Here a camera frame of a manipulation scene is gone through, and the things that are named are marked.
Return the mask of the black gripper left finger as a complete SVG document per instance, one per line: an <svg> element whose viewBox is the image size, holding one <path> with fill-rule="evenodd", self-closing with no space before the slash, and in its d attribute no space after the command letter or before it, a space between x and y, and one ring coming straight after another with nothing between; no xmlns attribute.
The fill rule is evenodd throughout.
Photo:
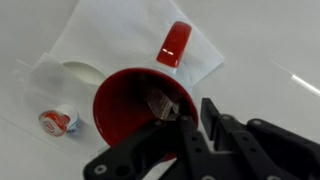
<svg viewBox="0 0 320 180"><path fill-rule="evenodd" d="M151 120L91 160L83 169L84 180L142 180L170 158L177 160L159 180L189 179L183 134L194 129L191 116L178 116L173 121Z"/></svg>

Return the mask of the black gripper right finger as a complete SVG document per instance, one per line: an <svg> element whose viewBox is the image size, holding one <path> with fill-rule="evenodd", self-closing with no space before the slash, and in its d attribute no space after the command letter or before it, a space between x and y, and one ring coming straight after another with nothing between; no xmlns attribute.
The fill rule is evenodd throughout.
<svg viewBox="0 0 320 180"><path fill-rule="evenodd" d="M320 180L320 144L266 120L246 124L201 100L201 121L216 152L238 155L255 180Z"/></svg>

